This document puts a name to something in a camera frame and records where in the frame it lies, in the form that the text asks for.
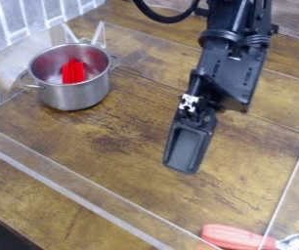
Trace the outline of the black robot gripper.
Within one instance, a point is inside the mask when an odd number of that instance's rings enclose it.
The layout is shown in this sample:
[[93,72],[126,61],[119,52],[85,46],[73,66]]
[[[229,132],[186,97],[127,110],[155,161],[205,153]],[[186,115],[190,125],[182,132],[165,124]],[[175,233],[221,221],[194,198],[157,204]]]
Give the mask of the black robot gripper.
[[187,110],[249,110],[267,54],[269,37],[209,29],[198,39],[202,54],[191,70]]

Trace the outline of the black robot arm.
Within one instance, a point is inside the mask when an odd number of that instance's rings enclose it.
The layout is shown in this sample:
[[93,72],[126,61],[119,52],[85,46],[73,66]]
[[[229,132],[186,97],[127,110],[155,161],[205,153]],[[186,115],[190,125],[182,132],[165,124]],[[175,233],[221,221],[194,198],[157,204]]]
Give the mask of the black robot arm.
[[162,163],[186,174],[198,171],[215,127],[215,114],[245,112],[266,59],[270,0],[207,0],[202,53],[190,72],[170,125]]

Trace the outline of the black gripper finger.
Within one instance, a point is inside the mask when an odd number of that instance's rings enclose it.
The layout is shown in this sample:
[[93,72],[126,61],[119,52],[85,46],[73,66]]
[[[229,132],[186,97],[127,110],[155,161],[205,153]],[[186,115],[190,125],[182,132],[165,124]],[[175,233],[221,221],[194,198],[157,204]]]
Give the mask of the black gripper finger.
[[194,174],[206,154],[215,127],[215,113],[205,99],[183,94],[170,124],[162,163],[170,169]]

